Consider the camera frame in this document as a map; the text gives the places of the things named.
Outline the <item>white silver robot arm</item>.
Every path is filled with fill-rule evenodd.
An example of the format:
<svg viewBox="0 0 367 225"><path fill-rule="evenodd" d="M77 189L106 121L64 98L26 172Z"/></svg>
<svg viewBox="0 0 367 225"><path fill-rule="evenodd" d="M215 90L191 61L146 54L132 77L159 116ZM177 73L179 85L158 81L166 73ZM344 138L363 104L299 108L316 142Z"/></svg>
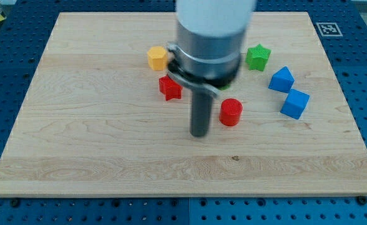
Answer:
<svg viewBox="0 0 367 225"><path fill-rule="evenodd" d="M176 40L168 76L212 98L235 79L256 0L177 0Z"/></svg>

